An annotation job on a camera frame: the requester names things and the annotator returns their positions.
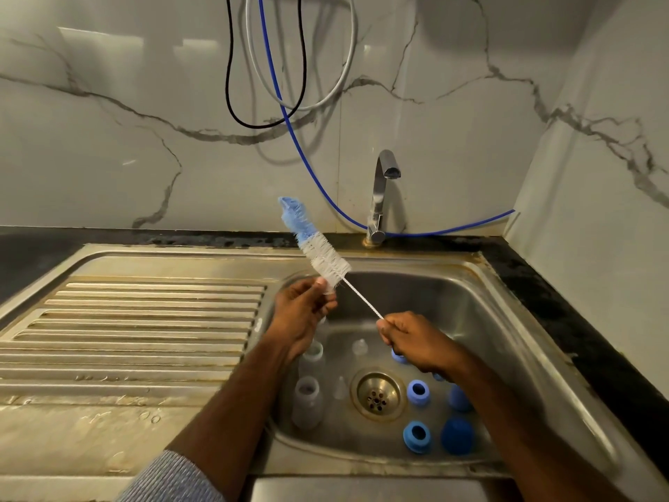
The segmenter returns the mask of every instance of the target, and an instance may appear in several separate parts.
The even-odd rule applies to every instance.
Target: black cable
[[[284,122],[283,118],[274,123],[267,123],[266,125],[251,125],[241,121],[232,109],[232,104],[230,103],[230,70],[232,69],[232,55],[235,47],[235,37],[232,31],[232,9],[230,8],[230,0],[225,1],[228,5],[228,23],[230,24],[230,52],[228,53],[228,70],[225,73],[225,103],[228,105],[230,116],[235,118],[235,121],[240,125],[246,126],[246,128],[272,128],[273,126],[280,125]],[[300,44],[302,45],[302,89],[300,90],[300,97],[298,98],[295,107],[289,112],[289,117],[297,112],[298,107],[300,107],[300,104],[302,103],[302,99],[305,98],[306,91],[306,47],[305,32],[302,28],[302,0],[297,0],[297,17],[300,25]]]

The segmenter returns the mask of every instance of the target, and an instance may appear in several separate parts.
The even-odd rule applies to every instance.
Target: sink
[[[381,313],[424,314],[632,499],[666,498],[655,467],[481,255],[342,254],[350,281]],[[2,498],[113,499],[254,348],[276,293],[309,274],[298,250],[87,245],[0,305]],[[339,308],[317,332],[324,420],[309,432],[290,421],[296,363],[252,466],[260,495],[248,498],[318,485],[331,487],[331,499],[354,487],[370,499],[381,493],[371,480],[384,476],[389,496],[412,490],[408,482],[435,494],[450,482],[476,500],[499,500],[490,493],[508,486],[508,472],[476,413],[462,414],[476,431],[474,450],[448,455],[438,436],[455,414],[452,385],[394,361],[371,311],[346,287],[337,292]],[[360,339],[368,352],[355,356]],[[347,395],[335,400],[340,376]],[[430,389],[425,408],[407,402],[414,379]],[[427,455],[402,441],[411,420],[434,437]]]

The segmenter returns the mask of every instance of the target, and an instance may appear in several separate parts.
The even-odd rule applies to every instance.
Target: faucet spout
[[[397,165],[395,155],[390,150],[383,150],[377,159],[374,172],[374,189],[372,190],[372,206],[367,219],[367,236],[364,245],[368,248],[379,246],[385,239],[383,231],[383,201],[385,184],[388,179],[399,179],[402,173]]]

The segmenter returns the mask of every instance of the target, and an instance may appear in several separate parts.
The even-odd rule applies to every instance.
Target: hand
[[[420,371],[448,377],[464,347],[414,312],[391,313],[377,321],[381,339]]]
[[[337,307],[337,295],[324,294],[327,286],[325,278],[305,278],[276,296],[274,318],[266,337],[289,346],[289,363],[311,345],[319,320]]]

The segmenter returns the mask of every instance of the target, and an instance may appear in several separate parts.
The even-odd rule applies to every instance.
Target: granite countertop
[[[362,235],[326,235],[338,250],[359,250]],[[0,227],[0,303],[88,243],[296,248],[292,235],[268,232]],[[669,479],[669,402],[501,237],[391,238],[383,252],[481,252],[602,402]]]

